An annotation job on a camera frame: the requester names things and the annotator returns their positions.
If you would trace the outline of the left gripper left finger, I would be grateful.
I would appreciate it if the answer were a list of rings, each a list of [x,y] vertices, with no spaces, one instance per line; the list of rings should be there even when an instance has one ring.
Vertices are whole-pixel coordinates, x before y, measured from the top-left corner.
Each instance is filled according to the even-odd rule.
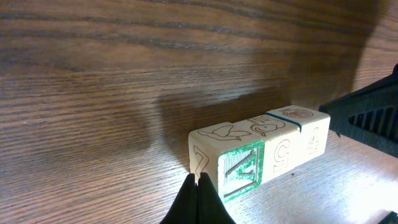
[[[197,186],[195,175],[188,174],[160,224],[194,224],[197,221]]]

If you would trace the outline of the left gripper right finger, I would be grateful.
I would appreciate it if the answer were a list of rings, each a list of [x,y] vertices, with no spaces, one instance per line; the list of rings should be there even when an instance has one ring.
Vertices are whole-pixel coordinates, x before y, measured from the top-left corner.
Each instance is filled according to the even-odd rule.
[[[235,224],[225,209],[210,176],[202,172],[197,185],[197,223],[198,224]]]

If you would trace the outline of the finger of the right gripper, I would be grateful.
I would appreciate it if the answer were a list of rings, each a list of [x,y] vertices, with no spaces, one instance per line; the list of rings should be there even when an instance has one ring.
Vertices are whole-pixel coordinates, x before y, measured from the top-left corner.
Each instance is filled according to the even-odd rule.
[[[397,157],[397,67],[358,91],[322,104],[330,129]]]
[[[398,214],[396,212],[390,212],[378,224],[398,224]]]

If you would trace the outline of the wooden block number 4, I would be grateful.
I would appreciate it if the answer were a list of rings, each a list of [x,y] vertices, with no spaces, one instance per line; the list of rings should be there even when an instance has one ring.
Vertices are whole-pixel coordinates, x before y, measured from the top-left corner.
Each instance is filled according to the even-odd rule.
[[[299,127],[298,148],[293,153],[295,166],[325,152],[330,115],[297,105],[270,110],[266,114]]]

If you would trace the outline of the green V block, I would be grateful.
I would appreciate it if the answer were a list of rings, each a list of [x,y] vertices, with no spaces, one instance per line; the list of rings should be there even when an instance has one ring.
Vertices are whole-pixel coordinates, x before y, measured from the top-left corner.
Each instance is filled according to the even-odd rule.
[[[225,122],[188,134],[190,172],[196,179],[207,173],[224,203],[260,186],[264,150],[264,140],[240,124]]]

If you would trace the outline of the blue sided wooden block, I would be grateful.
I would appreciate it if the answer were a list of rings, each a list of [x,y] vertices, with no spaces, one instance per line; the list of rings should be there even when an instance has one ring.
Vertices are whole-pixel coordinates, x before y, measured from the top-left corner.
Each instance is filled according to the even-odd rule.
[[[300,128],[268,114],[235,123],[264,141],[262,182],[270,181],[293,169],[293,151],[298,146]]]

